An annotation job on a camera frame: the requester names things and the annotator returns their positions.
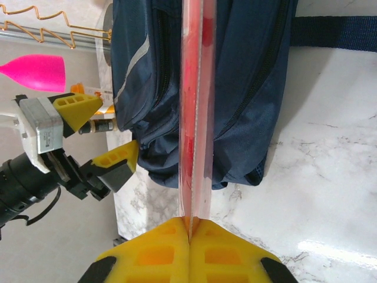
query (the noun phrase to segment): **pink spatula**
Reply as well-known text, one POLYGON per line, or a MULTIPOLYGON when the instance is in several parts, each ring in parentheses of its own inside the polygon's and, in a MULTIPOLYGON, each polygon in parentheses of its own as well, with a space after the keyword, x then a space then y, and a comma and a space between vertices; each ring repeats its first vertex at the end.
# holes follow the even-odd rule
POLYGON ((65 67, 61 56, 21 56, 0 66, 0 73, 33 90, 56 93, 65 91, 65 67))

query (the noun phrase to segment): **black cable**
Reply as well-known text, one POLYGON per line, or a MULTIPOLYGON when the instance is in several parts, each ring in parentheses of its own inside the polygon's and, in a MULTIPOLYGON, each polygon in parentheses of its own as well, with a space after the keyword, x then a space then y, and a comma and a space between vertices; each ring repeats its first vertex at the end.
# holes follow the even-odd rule
POLYGON ((36 217, 34 217, 34 218, 32 218, 32 219, 29 220, 29 216, 27 216, 27 215, 17 215, 16 217, 14 217, 11 220, 23 219, 23 220, 26 221, 26 226, 30 226, 30 225, 34 224, 35 222, 41 220, 57 204, 57 202, 58 202, 58 200, 60 198, 60 195, 61 195, 61 189, 60 189, 60 187, 58 187, 58 193, 55 196, 55 198, 45 208, 45 210, 43 210, 38 216, 36 216, 36 217))

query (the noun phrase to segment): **backpack zipper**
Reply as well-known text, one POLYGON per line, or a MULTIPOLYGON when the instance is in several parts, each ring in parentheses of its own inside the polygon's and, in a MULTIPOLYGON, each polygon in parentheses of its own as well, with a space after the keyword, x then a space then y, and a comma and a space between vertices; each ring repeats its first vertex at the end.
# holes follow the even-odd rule
POLYGON ((253 84, 252 84, 249 92, 247 93, 247 96, 242 101, 241 105, 239 106, 237 111, 233 114, 232 118, 228 121, 228 123, 225 125, 225 127, 215 137, 215 139, 218 139, 226 131, 228 131, 228 129, 231 128, 232 125, 234 125, 235 121, 239 118, 239 116, 245 110, 246 106, 250 103, 252 98, 255 96, 257 91, 261 88, 264 81, 266 81, 267 77, 271 73, 271 70, 275 65, 277 54, 278 54, 279 49, 280 49, 280 43, 282 41, 283 33, 284 33, 284 30, 285 30, 287 13, 288 13, 288 10, 289 10, 289 4, 290 4, 290 0, 282 0, 280 2, 280 7, 279 7, 278 14, 277 14, 274 31, 273 31, 271 41, 270 41, 269 47, 267 49, 266 55, 263 59, 262 66, 261 66, 260 70, 258 71, 257 76, 256 76, 255 80, 253 81, 253 84))
POLYGON ((167 15, 163 11, 157 12, 158 33, 160 36, 160 85, 156 101, 153 108, 155 108, 164 97, 167 87, 170 83, 170 58, 169 58, 169 25, 167 22, 167 15))
POLYGON ((178 128, 179 128, 179 121, 176 122, 176 123, 174 124, 174 126, 173 126, 169 131, 164 132, 164 133, 162 133, 162 134, 159 134, 157 137, 153 137, 152 139, 148 139, 147 141, 142 142, 142 143, 140 144, 140 148, 143 149, 143 150, 144 150, 144 149, 147 149, 147 148, 149 147, 149 145, 150 145, 151 142, 157 140, 158 138, 160 138, 160 137, 162 137, 162 136, 166 136, 166 135, 168 135, 168 134, 174 133, 176 130, 178 130, 178 128))

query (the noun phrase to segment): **navy strap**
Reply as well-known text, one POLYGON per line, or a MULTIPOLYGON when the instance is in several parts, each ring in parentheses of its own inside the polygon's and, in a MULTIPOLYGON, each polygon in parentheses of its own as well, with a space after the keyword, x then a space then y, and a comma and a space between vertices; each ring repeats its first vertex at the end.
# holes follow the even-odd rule
POLYGON ((377 52, 377 17, 297 17, 290 44, 377 52))

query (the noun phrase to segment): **black cylinder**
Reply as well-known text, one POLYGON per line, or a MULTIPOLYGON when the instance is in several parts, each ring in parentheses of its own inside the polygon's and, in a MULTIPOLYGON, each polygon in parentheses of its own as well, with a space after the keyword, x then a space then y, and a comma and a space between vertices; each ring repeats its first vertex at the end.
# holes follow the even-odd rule
POLYGON ((99 119, 86 122, 78 132, 79 134, 102 133, 105 131, 114 131, 117 129, 117 121, 114 118, 99 119))
POLYGON ((0 168, 0 227, 57 186, 55 173, 39 171, 26 153, 5 162, 0 168))

